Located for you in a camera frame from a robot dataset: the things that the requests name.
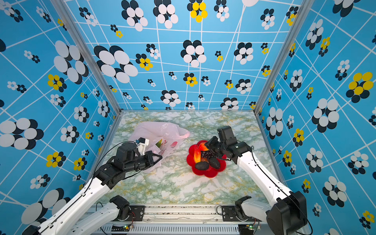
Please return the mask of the pink translucent plastic bag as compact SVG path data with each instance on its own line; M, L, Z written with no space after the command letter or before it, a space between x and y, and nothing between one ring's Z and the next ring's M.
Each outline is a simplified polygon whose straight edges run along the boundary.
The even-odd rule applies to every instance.
M163 157L156 165L146 170L149 173L155 168L160 167L163 161L171 156L190 135L188 130L181 128L177 124L148 121L139 124L129 137L129 140L136 141L139 138L148 139L149 144L146 147L146 151L152 151L154 154Z

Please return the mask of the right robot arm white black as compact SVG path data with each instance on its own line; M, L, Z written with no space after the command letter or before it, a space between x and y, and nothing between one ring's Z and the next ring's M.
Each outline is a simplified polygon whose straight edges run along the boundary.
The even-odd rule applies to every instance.
M262 203L245 196L236 201L238 220L254 218L266 222L275 235L292 235L309 224L305 196L278 180L256 157L253 147L237 140L230 126L223 126L217 132L217 136L205 143L206 148L215 157L226 156L243 169L267 199L267 203Z

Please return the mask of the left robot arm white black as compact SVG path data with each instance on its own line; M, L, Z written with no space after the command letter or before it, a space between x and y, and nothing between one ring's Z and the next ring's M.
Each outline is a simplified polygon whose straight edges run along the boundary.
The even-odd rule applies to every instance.
M130 213L129 204L116 196L100 210L82 216L117 183L127 179L126 173L152 168L162 156L147 151L148 140L125 141L117 144L117 153L99 167L83 189L56 214L39 226L30 225L24 235L90 235L106 223L119 218L125 220Z

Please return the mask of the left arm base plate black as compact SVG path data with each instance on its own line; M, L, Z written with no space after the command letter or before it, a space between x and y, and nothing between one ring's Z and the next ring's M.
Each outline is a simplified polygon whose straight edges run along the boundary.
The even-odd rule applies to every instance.
M143 220L144 214L145 206L130 205L122 207L113 221L139 222Z

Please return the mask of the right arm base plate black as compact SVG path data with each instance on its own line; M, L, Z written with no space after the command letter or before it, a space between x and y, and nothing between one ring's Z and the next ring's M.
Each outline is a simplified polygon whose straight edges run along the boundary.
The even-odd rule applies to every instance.
M247 219L241 219L237 214L237 209L235 205L231 206L221 206L221 214L224 222L259 222L258 219L253 217L248 217Z

